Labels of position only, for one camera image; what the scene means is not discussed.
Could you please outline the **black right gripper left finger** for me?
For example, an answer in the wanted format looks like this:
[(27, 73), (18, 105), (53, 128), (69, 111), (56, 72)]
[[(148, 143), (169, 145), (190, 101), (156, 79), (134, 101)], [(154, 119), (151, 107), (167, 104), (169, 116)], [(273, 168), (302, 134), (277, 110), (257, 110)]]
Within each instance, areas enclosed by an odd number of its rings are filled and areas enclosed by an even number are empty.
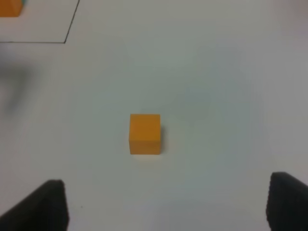
[(48, 180), (0, 217), (2, 231), (66, 231), (69, 210), (62, 180)]

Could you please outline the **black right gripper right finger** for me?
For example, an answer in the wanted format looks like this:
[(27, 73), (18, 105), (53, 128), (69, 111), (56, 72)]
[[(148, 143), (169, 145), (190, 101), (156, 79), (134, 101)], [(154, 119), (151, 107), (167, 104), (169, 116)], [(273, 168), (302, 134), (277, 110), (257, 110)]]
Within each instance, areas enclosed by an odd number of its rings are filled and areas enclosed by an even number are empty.
[(308, 229), (308, 186), (286, 172), (270, 177), (266, 218), (272, 231)]

